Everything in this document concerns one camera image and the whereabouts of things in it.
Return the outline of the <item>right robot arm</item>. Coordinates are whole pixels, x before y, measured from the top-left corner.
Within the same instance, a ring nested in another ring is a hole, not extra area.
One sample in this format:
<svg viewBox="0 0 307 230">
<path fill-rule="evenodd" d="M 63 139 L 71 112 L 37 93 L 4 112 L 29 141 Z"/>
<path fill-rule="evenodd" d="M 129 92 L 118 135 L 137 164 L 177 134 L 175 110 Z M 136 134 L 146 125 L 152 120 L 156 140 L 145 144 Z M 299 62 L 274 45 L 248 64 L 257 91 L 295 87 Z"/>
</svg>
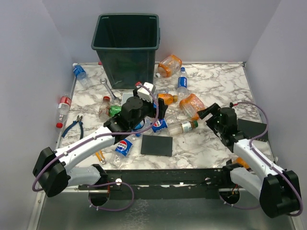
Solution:
<svg viewBox="0 0 307 230">
<path fill-rule="evenodd" d="M 270 218 L 281 215 L 297 217 L 304 210 L 299 179 L 295 172 L 276 165 L 262 152 L 243 131 L 238 129 L 235 104 L 220 107 L 214 103 L 197 112 L 200 119 L 208 115 L 207 126 L 235 155 L 241 157 L 252 170 L 241 164 L 221 174 L 220 181 L 225 187 L 237 184 L 258 199 L 263 212 Z"/>
</svg>

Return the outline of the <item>clear crushed water bottle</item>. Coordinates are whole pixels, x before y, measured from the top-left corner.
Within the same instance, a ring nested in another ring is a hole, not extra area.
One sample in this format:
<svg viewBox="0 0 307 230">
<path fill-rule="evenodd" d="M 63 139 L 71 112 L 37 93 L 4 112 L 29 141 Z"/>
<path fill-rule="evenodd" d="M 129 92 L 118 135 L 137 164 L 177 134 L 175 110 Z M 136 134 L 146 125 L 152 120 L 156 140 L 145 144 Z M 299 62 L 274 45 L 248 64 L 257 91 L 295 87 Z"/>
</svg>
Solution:
<svg viewBox="0 0 307 230">
<path fill-rule="evenodd" d="M 168 92 L 169 92 L 169 90 L 167 90 L 167 89 L 159 89 L 155 93 L 160 94 L 160 93 L 168 93 Z"/>
</svg>

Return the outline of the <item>brown tea bottle green cap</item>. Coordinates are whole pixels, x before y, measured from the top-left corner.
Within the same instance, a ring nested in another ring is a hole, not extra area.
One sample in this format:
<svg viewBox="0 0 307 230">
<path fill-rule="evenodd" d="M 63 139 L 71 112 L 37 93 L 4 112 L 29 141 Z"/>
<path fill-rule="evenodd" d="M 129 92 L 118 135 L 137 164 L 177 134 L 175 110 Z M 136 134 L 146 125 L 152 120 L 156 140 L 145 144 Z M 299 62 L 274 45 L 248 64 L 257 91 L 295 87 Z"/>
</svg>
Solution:
<svg viewBox="0 0 307 230">
<path fill-rule="evenodd" d="M 187 133 L 197 127 L 198 127 L 197 121 L 189 121 L 189 120 L 183 121 L 181 123 L 171 125 L 168 128 L 168 135 L 172 137 L 179 134 Z"/>
</svg>

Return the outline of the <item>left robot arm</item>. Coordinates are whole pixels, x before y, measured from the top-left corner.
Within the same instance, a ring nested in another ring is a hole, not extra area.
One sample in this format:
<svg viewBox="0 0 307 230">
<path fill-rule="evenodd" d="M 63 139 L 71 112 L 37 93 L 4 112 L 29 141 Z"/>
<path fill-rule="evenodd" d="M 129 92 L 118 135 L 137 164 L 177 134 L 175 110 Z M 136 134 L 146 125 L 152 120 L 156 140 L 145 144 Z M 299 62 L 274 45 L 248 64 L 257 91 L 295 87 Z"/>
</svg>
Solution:
<svg viewBox="0 0 307 230">
<path fill-rule="evenodd" d="M 140 133 L 140 130 L 136 130 L 136 126 L 144 118 L 151 117 L 154 121 L 164 118 L 167 105 L 162 99 L 155 98 L 154 91 L 155 86 L 151 83 L 138 83 L 133 96 L 127 99 L 121 111 L 104 122 L 94 133 L 63 148 L 43 149 L 33 169 L 35 180 L 32 190 L 44 191 L 47 197 L 54 197 L 68 186 L 91 184 L 95 189 L 103 188 L 106 183 L 103 174 L 95 172 L 89 179 L 81 182 L 81 177 L 73 177 L 71 171 L 77 164 L 99 150 L 117 144 L 130 135 Z"/>
</svg>

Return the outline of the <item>blue label water bottle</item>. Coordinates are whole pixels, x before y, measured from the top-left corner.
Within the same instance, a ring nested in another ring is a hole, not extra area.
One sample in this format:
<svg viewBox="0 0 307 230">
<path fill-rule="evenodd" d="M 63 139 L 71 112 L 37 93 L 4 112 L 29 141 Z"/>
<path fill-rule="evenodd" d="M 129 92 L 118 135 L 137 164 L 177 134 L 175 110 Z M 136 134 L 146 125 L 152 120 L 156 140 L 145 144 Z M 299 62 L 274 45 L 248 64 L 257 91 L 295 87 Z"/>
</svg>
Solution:
<svg viewBox="0 0 307 230">
<path fill-rule="evenodd" d="M 187 96 L 188 94 L 188 89 L 187 89 L 187 72 L 186 69 L 184 67 L 180 68 L 180 73 L 179 73 L 179 77 L 177 80 L 177 96 L 179 98 L 184 98 Z"/>
</svg>

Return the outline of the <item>crushed orange tea bottle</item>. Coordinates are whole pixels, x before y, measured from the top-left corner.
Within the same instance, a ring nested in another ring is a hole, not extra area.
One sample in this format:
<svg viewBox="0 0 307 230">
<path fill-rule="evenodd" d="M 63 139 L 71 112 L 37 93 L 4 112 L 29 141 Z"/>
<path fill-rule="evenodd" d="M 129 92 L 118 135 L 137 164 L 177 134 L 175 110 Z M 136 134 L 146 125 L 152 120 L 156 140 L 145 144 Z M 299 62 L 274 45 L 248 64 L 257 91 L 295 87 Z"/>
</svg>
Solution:
<svg viewBox="0 0 307 230">
<path fill-rule="evenodd" d="M 190 120 L 199 120 L 197 112 L 205 109 L 203 102 L 193 93 L 181 100 L 179 107 Z"/>
</svg>

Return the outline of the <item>small orange juice bottle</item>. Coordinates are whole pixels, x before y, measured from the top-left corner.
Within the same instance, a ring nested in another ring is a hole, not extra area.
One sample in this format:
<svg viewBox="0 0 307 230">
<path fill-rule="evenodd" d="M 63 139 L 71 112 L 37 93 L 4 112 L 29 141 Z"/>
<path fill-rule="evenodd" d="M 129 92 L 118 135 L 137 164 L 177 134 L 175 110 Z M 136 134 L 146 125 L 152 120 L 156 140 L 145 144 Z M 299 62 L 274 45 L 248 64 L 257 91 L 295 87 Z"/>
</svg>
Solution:
<svg viewBox="0 0 307 230">
<path fill-rule="evenodd" d="M 177 95 L 171 95 L 169 93 L 159 93 L 157 95 L 157 98 L 163 99 L 164 103 L 166 105 L 171 105 L 171 104 L 176 103 L 178 101 Z"/>
</svg>

